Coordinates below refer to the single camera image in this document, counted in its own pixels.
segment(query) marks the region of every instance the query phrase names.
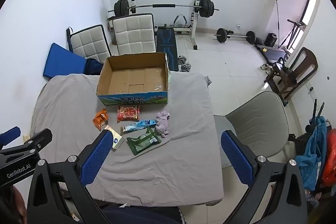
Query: open cardboard box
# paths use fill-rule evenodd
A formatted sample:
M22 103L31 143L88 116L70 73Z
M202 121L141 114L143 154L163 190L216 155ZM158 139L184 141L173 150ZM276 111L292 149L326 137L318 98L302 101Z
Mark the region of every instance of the open cardboard box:
M96 94L104 105L167 103L166 54L144 52L108 57Z

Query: black speaker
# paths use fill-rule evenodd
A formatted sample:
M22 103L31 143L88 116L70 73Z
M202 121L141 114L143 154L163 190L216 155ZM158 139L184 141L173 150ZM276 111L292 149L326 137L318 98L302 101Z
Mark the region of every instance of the black speaker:
M273 47L278 37L275 33L269 33L266 37L264 45L267 47Z

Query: silver bolt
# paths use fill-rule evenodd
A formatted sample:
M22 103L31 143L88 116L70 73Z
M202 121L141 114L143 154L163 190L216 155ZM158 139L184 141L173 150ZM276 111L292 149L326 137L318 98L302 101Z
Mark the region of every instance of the silver bolt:
M266 158L264 156L258 156L258 160L260 162L265 162L266 161Z
M296 165L296 161L295 160L289 160L289 164L295 166Z
M37 164L38 164L39 166L42 166L42 165L44 165L44 163L45 163L45 160L39 160Z
M77 156L72 155L72 156L70 156L70 157L68 158L68 161L70 161L70 162L74 162L76 159L77 159Z

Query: brown chair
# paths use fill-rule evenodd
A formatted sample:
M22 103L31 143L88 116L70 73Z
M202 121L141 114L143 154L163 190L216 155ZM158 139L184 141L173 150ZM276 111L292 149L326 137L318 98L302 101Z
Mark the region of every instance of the brown chair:
M269 80L273 79L274 76L279 76L281 80L278 82L280 84L283 82L284 87L283 89L279 92L279 96L282 96L282 94L287 93L285 96L285 100L302 84L304 83L310 76L313 75L315 71L317 71L318 65L317 65L317 60L315 55L311 50L308 50L305 47L302 47L301 50L299 51L298 55L296 56L294 62L291 64L289 67L290 69L293 69L296 62L300 58L301 54L305 53L306 56L304 60L297 66L295 70L291 73L290 77L287 75L287 73L284 70L284 67L280 63L274 63L273 64L273 69L272 72L269 76L266 77L264 83L268 82ZM305 73L310 66L313 65L314 68L313 70L308 73L302 80L297 82L296 80L298 79L299 76L301 76L303 73Z

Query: orange snack package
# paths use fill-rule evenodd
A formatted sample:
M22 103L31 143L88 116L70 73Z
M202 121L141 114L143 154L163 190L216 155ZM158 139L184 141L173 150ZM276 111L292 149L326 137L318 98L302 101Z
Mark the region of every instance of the orange snack package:
M137 106L118 106L117 122L120 121L138 121L140 114L140 107Z
M106 121L109 119L109 115L107 114L107 111L105 108L103 108L101 111L99 111L95 118L92 120L96 128L101 130L102 125L106 123Z

